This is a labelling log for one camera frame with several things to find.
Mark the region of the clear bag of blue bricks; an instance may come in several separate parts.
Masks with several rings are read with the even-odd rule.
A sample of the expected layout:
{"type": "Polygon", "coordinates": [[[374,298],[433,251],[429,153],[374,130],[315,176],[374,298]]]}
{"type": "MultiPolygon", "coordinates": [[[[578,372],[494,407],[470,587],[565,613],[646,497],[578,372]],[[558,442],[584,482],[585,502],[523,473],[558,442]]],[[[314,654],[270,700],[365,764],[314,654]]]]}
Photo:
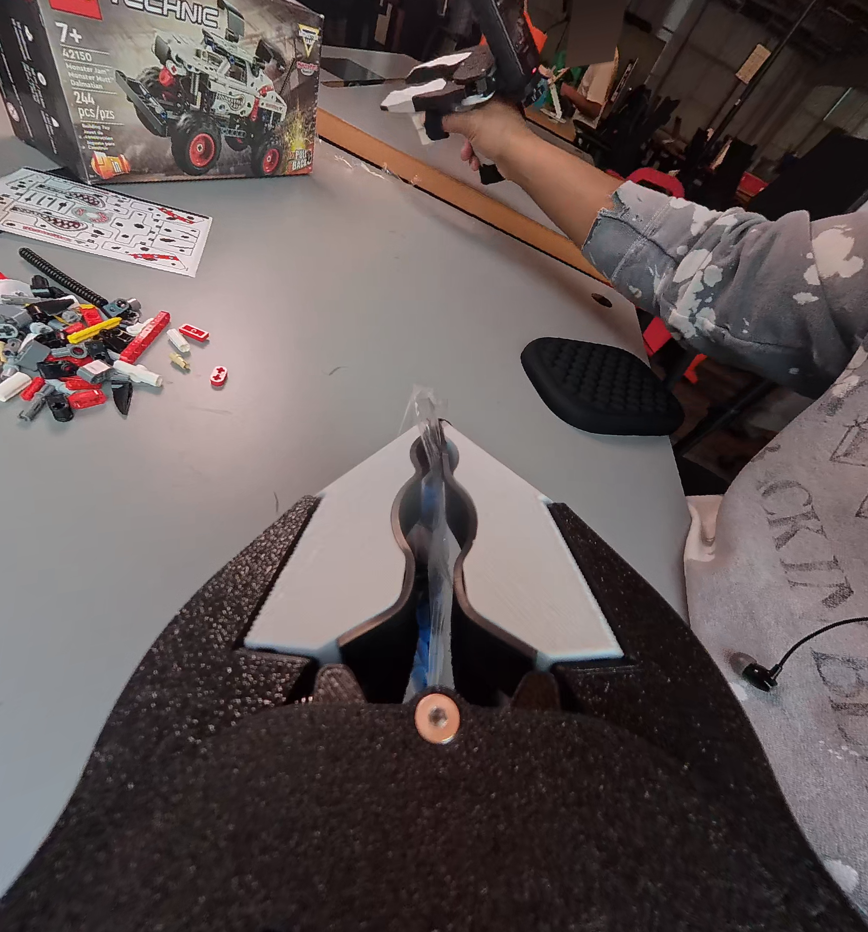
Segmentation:
{"type": "Polygon", "coordinates": [[[430,688],[454,686],[451,658],[453,573],[460,544],[448,520],[448,481],[455,449],[445,430],[445,406],[433,390],[415,385],[403,424],[417,429],[426,464],[418,487],[418,516],[405,535],[417,566],[417,646],[404,702],[430,688]]]}

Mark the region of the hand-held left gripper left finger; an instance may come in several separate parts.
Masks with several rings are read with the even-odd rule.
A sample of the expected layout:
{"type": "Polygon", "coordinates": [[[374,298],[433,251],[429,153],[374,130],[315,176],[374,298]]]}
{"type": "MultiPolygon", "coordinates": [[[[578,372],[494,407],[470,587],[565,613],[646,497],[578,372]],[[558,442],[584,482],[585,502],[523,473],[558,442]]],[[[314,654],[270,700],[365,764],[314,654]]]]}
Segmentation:
{"type": "Polygon", "coordinates": [[[321,491],[246,648],[339,654],[341,639],[403,603],[425,516],[423,452],[406,431],[321,491]]]}

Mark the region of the red plastic canister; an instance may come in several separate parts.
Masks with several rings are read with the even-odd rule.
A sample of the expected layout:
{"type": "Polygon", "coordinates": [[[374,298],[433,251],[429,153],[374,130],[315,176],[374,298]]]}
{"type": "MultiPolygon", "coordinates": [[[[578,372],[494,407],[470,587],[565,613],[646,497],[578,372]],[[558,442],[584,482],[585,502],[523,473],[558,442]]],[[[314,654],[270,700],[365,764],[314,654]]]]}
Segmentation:
{"type": "Polygon", "coordinates": [[[659,191],[673,198],[685,199],[682,182],[675,175],[659,169],[650,167],[636,169],[627,177],[627,180],[639,186],[659,191]]]}

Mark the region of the person's right forearm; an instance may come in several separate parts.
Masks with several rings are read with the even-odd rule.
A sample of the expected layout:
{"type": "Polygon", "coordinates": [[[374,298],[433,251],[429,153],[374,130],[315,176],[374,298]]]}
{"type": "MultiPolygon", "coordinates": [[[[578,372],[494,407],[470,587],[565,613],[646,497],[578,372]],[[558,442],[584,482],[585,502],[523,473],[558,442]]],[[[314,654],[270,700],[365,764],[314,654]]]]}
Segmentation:
{"type": "Polygon", "coordinates": [[[617,183],[529,131],[502,171],[696,352],[808,397],[868,381],[868,212],[720,213],[617,183]]]}

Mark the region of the grey desk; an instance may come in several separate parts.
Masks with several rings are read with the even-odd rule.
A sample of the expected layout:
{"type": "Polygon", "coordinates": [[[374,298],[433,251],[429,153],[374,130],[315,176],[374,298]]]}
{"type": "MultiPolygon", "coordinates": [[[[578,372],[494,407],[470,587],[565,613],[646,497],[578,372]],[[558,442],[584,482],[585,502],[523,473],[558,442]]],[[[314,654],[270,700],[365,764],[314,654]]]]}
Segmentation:
{"type": "Polygon", "coordinates": [[[591,276],[327,142],[308,176],[124,185],[210,216],[194,278],[50,244],[104,297],[207,329],[192,370],[62,424],[0,402],[0,895],[44,839],[138,661],[302,496],[400,432],[415,385],[569,505],[682,615],[688,526],[668,441],[577,432],[520,353],[543,335],[643,354],[591,276]]]}

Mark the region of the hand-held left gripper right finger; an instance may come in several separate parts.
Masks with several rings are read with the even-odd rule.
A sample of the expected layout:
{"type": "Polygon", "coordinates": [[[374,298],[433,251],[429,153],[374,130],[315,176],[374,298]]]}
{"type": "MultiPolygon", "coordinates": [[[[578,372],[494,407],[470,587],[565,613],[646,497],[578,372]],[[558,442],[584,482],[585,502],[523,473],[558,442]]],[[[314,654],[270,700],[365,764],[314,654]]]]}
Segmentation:
{"type": "Polygon", "coordinates": [[[462,558],[463,592],[477,619],[540,669],[614,661],[622,648],[551,515],[551,500],[451,425],[452,476],[471,500],[472,543],[462,558]]]}

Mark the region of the toy set box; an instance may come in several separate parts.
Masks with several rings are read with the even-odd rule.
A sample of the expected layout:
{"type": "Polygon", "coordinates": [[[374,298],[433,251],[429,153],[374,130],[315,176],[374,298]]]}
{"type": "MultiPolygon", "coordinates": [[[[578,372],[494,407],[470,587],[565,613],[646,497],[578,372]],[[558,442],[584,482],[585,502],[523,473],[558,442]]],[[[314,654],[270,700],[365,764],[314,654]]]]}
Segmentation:
{"type": "Polygon", "coordinates": [[[300,2],[0,1],[0,97],[83,183],[303,176],[323,31],[300,2]]]}

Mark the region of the black ribbed toy tube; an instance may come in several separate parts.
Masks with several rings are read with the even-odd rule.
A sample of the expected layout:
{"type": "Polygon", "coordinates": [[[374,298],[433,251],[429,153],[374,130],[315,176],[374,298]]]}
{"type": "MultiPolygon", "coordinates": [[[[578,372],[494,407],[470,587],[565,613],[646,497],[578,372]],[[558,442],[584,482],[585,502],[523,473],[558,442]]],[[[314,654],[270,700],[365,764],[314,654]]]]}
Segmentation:
{"type": "Polygon", "coordinates": [[[89,288],[83,283],[80,283],[72,276],[60,270],[57,266],[45,260],[44,257],[40,256],[32,249],[28,247],[21,247],[18,250],[18,256],[28,265],[42,273],[42,275],[47,280],[65,289],[67,292],[76,296],[86,304],[91,304],[100,309],[104,309],[110,303],[107,298],[102,297],[93,289],[89,288]]]}

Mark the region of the wood edged grey table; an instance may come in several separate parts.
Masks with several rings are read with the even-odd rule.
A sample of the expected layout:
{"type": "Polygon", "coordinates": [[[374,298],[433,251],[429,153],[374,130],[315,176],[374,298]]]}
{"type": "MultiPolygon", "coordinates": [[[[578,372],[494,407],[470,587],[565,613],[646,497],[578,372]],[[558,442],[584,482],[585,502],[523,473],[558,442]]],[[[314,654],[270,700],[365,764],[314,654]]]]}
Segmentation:
{"type": "Polygon", "coordinates": [[[509,182],[482,184],[461,160],[460,138],[423,143],[410,116],[381,110],[381,100],[415,65],[400,53],[324,45],[317,110],[321,140],[607,284],[520,188],[509,182]]]}

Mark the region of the pile of toy bricks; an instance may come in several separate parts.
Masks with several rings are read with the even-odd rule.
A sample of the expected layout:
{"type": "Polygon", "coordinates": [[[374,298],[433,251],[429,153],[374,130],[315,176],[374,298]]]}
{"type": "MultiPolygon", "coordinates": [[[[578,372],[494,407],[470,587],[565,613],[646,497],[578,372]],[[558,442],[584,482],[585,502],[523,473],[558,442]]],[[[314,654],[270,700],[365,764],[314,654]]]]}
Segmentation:
{"type": "Polygon", "coordinates": [[[155,348],[162,365],[193,373],[208,330],[163,310],[145,314],[136,298],[109,302],[86,304],[40,272],[28,281],[0,272],[0,404],[14,405],[20,423],[49,415],[67,424],[105,407],[127,418],[138,393],[163,388],[148,366],[155,348]]]}

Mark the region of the person's right hand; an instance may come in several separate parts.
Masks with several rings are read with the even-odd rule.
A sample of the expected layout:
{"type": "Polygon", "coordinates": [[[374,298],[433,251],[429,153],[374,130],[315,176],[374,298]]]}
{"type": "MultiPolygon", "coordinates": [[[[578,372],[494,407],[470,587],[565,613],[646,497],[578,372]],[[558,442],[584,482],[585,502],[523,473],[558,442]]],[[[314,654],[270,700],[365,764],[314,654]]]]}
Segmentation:
{"type": "Polygon", "coordinates": [[[505,180],[524,186],[535,177],[539,159],[555,146],[532,132],[519,109],[502,100],[441,119],[449,135],[464,138],[461,159],[474,173],[484,165],[495,165],[505,180]]]}

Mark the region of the person's grey patterned sweatshirt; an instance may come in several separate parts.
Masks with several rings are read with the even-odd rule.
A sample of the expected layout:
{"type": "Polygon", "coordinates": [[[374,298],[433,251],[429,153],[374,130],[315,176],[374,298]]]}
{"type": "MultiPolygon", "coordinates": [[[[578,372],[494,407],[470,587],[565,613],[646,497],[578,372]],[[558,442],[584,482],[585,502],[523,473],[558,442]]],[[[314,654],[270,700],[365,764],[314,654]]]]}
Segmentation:
{"type": "Polygon", "coordinates": [[[691,626],[802,832],[868,923],[868,621],[814,637],[769,693],[732,672],[736,654],[773,663],[827,624],[868,618],[868,335],[721,499],[689,506],[691,626]]]}

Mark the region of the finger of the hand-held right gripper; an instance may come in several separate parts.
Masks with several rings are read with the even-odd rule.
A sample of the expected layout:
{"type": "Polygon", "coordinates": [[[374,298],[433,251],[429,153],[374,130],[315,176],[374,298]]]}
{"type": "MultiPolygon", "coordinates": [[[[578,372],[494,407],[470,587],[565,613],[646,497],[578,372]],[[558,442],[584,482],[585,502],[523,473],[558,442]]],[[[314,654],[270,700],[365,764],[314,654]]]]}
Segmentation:
{"type": "Polygon", "coordinates": [[[466,98],[465,86],[445,78],[434,78],[422,84],[406,85],[390,91],[381,100],[380,109],[396,114],[448,114],[457,111],[466,98]]]}
{"type": "Polygon", "coordinates": [[[405,77],[405,83],[422,85],[442,78],[465,85],[490,75],[494,68],[495,59],[490,51],[457,51],[417,64],[405,77]]]}

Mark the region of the sticker sheet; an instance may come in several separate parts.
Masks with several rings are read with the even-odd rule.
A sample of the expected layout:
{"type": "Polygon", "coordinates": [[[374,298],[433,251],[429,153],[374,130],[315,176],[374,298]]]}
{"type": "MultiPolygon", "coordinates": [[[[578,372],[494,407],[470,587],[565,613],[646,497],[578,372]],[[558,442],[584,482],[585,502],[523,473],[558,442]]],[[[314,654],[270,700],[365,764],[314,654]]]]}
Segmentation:
{"type": "Polygon", "coordinates": [[[208,216],[92,188],[35,169],[0,179],[0,232],[192,278],[208,216]]]}

